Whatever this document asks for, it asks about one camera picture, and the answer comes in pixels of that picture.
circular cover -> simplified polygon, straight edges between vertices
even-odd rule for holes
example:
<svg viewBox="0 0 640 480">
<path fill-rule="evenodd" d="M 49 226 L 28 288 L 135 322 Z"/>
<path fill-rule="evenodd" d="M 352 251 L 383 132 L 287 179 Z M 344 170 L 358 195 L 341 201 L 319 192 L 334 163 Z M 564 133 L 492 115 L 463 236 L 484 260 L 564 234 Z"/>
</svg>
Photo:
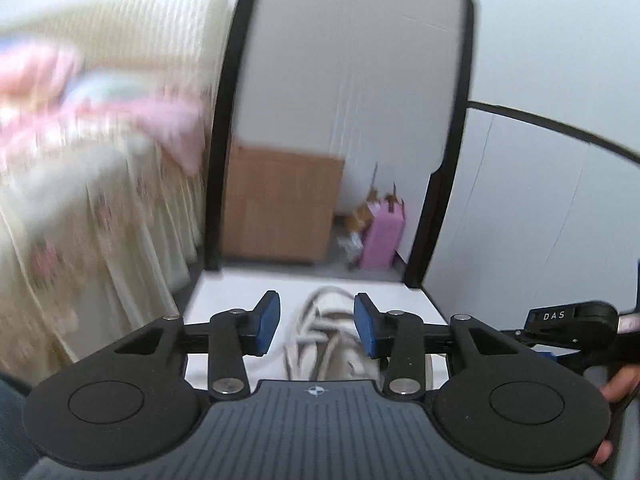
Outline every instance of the circular cover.
<svg viewBox="0 0 640 480">
<path fill-rule="evenodd" d="M 183 378 L 146 356 L 100 364 L 69 367 L 27 398 L 27 434 L 47 456 L 79 468 L 114 468 L 155 457 L 191 432 L 200 407 Z"/>
<path fill-rule="evenodd" d="M 491 356 L 438 391 L 434 415 L 450 443 L 494 466 L 546 471 L 588 458 L 609 428 L 600 392 L 584 378 L 522 354 Z"/>
</svg>

gray ribbed panel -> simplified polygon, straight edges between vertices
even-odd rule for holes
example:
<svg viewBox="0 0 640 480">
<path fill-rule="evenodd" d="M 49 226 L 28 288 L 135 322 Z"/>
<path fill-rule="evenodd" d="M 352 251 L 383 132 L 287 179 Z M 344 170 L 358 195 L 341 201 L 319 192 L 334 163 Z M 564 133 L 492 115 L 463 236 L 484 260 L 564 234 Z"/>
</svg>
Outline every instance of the gray ribbed panel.
<svg viewBox="0 0 640 480">
<path fill-rule="evenodd" d="M 266 381 L 214 405 L 188 441 L 147 464 L 74 471 L 43 460 L 28 480 L 595 480 L 590 466 L 530 475 L 496 470 L 450 447 L 422 408 L 381 397 L 369 381 Z"/>
</svg>

circular logo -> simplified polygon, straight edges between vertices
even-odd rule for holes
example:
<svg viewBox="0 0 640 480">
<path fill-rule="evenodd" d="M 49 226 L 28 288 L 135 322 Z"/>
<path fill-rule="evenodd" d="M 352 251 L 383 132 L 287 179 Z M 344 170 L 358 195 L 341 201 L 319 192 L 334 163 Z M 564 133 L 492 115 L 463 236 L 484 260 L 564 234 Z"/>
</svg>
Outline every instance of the circular logo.
<svg viewBox="0 0 640 480">
<path fill-rule="evenodd" d="M 327 390 L 325 390 L 322 386 L 312 386 L 306 392 L 309 395 L 313 395 L 314 397 L 320 396 L 324 394 Z"/>
</svg>

brown box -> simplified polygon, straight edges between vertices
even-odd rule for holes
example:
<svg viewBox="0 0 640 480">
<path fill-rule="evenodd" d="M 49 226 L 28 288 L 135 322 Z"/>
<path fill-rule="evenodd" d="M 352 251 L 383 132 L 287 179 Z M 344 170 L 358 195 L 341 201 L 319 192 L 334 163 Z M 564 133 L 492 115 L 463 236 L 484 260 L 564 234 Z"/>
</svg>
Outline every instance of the brown box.
<svg viewBox="0 0 640 480">
<path fill-rule="evenodd" d="M 329 242 L 344 161 L 233 146 L 225 189 L 226 256 L 312 262 Z"/>
</svg>

cream padded headboard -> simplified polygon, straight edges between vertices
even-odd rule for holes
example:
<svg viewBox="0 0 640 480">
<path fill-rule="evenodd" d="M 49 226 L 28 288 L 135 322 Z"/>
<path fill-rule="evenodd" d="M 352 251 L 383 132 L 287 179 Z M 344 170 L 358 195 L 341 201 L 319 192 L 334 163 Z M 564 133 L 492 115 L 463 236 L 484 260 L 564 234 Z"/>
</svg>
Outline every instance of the cream padded headboard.
<svg viewBox="0 0 640 480">
<path fill-rule="evenodd" d="M 230 18 L 228 0 L 99 0 L 15 24 L 0 36 L 71 42 L 87 68 L 217 73 Z"/>
</svg>

